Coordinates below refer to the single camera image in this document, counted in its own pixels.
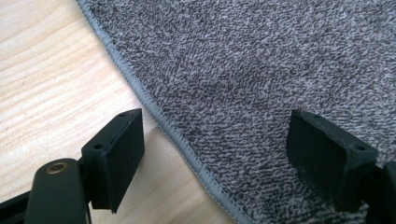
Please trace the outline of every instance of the black plastic part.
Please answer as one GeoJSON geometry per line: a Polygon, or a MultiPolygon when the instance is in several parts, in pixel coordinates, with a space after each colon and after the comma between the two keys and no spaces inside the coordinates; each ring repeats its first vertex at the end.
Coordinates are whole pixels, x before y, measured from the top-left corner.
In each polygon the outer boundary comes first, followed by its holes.
{"type": "Polygon", "coordinates": [[[383,170],[375,167],[371,173],[361,179],[359,195],[370,205],[366,216],[367,223],[390,223],[388,209],[382,188],[383,170]]]}
{"type": "Polygon", "coordinates": [[[78,160],[78,168],[81,173],[82,187],[84,188],[85,204],[88,204],[91,202],[95,191],[95,178],[92,173],[86,172],[82,157],[78,160]]]}
{"type": "Polygon", "coordinates": [[[22,224],[30,192],[0,203],[0,223],[22,224]]]}
{"type": "Polygon", "coordinates": [[[90,221],[77,161],[73,159],[52,161],[37,170],[24,223],[80,224],[90,221]],[[62,171],[49,174],[49,169],[62,171]]]}
{"type": "Polygon", "coordinates": [[[117,115],[81,152],[94,177],[92,207],[116,213],[145,152],[141,109],[117,115]]]}
{"type": "Polygon", "coordinates": [[[375,148],[319,115],[292,110],[287,153],[309,187],[336,211],[359,209],[358,187],[375,168],[375,148]]]}
{"type": "Polygon", "coordinates": [[[385,195],[386,210],[389,214],[389,223],[396,223],[396,161],[385,164],[381,183],[385,195]]]}

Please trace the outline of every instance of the screw hole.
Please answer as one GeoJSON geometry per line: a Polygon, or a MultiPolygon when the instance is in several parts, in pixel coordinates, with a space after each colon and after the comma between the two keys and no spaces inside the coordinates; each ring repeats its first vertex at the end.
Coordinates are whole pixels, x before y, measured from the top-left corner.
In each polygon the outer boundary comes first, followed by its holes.
{"type": "Polygon", "coordinates": [[[365,149],[365,147],[362,147],[362,146],[355,146],[355,148],[356,148],[357,150],[360,150],[360,151],[363,151],[363,150],[365,149]]]}
{"type": "Polygon", "coordinates": [[[96,144],[95,146],[93,146],[93,148],[95,149],[101,149],[103,147],[103,145],[101,144],[96,144]]]}
{"type": "Polygon", "coordinates": [[[67,168],[69,164],[67,162],[61,161],[49,166],[46,173],[49,175],[56,175],[67,168]]]}

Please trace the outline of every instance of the gray towel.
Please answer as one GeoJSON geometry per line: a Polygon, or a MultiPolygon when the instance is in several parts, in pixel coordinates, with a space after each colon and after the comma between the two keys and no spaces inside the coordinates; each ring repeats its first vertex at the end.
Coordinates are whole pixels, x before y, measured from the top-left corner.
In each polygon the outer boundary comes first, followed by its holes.
{"type": "Polygon", "coordinates": [[[396,1],[78,0],[132,88],[240,223],[360,223],[286,156],[303,107],[395,160],[396,1]]]}

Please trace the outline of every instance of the gray terry cloth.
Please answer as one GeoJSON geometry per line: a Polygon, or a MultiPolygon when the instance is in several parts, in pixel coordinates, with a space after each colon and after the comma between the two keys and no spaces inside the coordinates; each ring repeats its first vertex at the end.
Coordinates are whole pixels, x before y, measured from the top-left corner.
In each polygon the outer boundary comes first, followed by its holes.
{"type": "Polygon", "coordinates": [[[361,223],[286,156],[305,107],[395,160],[396,1],[78,0],[114,63],[240,223],[361,223]]]}

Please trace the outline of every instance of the light wood table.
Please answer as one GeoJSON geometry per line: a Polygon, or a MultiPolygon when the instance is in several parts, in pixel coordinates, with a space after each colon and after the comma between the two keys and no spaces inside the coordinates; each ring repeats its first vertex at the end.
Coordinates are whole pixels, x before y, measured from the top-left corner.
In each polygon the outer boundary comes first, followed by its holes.
{"type": "MultiPolygon", "coordinates": [[[[74,0],[0,1],[0,202],[35,171],[142,107],[74,0]]],[[[144,110],[146,154],[119,212],[93,223],[230,223],[144,110]]]]}

